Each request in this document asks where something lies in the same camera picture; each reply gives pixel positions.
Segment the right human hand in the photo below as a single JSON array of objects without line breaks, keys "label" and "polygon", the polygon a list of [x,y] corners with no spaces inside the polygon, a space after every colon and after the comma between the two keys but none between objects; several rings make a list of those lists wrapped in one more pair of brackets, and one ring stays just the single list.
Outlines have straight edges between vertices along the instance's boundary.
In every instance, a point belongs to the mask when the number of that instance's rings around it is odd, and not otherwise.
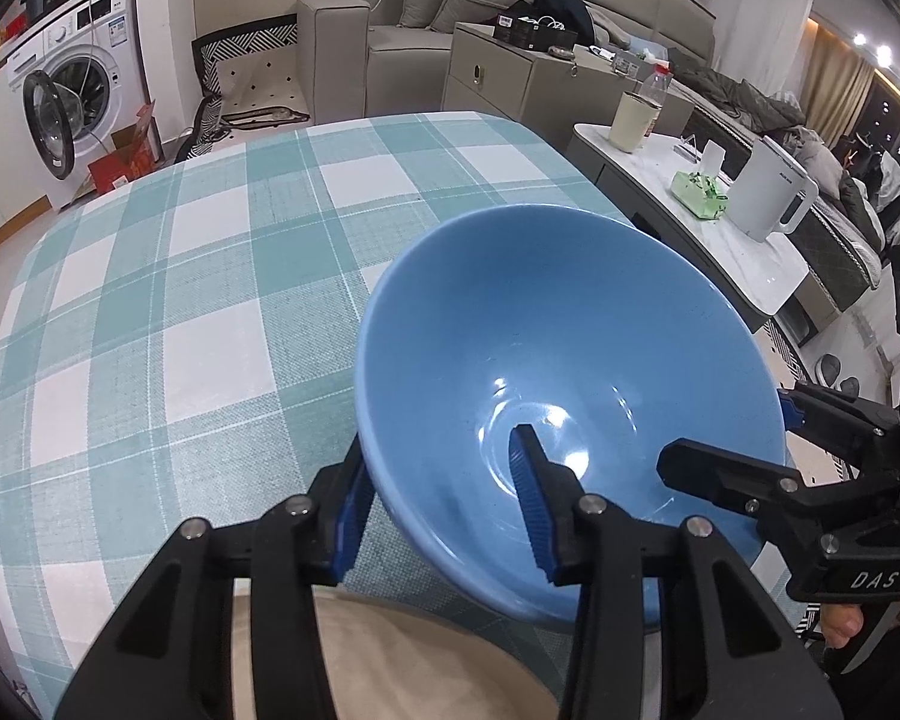
[{"label": "right human hand", "polygon": [[831,649],[842,649],[863,628],[862,608],[857,605],[823,605],[820,629]]}]

